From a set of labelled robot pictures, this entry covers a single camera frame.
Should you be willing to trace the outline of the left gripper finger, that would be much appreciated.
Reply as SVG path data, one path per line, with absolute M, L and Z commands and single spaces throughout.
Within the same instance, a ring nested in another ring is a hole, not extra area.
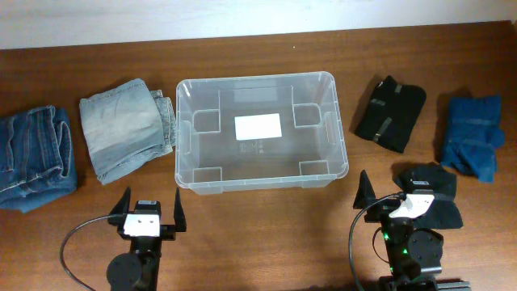
M 131 188 L 127 187 L 124 194 L 113 207 L 107 219 L 109 225 L 123 225 L 128 214 L 131 200 Z
M 187 231 L 187 221 L 183 211 L 179 188 L 176 188 L 174 199 L 174 231 L 176 233 Z

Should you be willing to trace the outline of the dark teal garment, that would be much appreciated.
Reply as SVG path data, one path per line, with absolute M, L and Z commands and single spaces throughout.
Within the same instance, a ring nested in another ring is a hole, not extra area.
M 438 164 L 429 163 L 409 167 L 393 178 L 394 183 L 406 193 L 415 190 L 432 190 L 435 199 L 421 217 L 414 220 L 416 228 L 434 230 L 460 229 L 464 224 L 454 200 L 457 177 Z

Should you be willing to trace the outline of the black garment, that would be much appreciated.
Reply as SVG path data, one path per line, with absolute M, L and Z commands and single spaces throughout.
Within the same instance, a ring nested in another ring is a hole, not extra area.
M 402 154 L 426 99 L 420 86 L 402 85 L 389 75 L 375 86 L 354 134 Z

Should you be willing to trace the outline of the light blue jeans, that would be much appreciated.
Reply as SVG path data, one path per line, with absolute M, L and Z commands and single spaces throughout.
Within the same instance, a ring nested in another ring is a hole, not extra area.
M 173 151 L 171 99 L 140 78 L 81 99 L 79 109 L 90 160 L 103 185 Z

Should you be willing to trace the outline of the blue garment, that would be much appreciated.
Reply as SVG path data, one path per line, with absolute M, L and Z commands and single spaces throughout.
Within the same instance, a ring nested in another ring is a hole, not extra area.
M 500 129 L 502 99 L 454 97 L 448 104 L 440 164 L 493 183 L 498 170 L 496 149 L 505 142 Z

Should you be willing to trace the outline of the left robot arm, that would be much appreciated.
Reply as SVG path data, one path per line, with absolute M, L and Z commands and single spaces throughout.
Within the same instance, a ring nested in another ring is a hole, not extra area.
M 108 223 L 119 236 L 130 242 L 130 250 L 111 260 L 107 282 L 111 290 L 156 291 L 162 243 L 174 241 L 176 234 L 187 230 L 179 192 L 174 196 L 174 224 L 161 223 L 161 203 L 139 200 L 130 210 L 131 189 L 127 188 L 109 213 Z

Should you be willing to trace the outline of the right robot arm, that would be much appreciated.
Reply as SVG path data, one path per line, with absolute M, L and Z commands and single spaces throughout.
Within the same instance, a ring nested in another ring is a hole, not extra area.
M 379 278 L 377 290 L 470 290 L 468 281 L 436 280 L 443 271 L 443 235 L 432 229 L 417 228 L 414 222 L 443 196 L 432 190 L 431 183 L 426 180 L 413 180 L 409 185 L 412 187 L 409 192 L 377 198 L 367 172 L 360 172 L 359 188 L 353 204 L 359 213 L 351 224 L 348 236 L 348 259 L 356 288 L 364 288 L 353 260 L 354 229 L 362 217 L 367 223 L 380 224 L 379 231 L 383 234 L 387 251 L 391 274 Z

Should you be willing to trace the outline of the dark blue folded jeans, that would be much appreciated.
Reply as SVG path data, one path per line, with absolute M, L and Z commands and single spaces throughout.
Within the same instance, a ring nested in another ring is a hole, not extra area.
M 30 212 L 76 191 L 69 116 L 48 105 L 1 119 L 1 208 Z

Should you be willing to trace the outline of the clear plastic storage box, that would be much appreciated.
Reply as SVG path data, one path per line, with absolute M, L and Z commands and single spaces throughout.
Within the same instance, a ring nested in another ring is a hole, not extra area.
M 280 114 L 282 137 L 238 141 L 236 116 Z M 200 195 L 322 188 L 349 171 L 326 71 L 185 79 L 176 87 L 176 183 Z

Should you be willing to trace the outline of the white label in box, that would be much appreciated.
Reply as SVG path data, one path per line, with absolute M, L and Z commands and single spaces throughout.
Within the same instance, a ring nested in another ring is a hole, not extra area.
M 238 141 L 282 137 L 280 114 L 236 116 L 235 136 Z

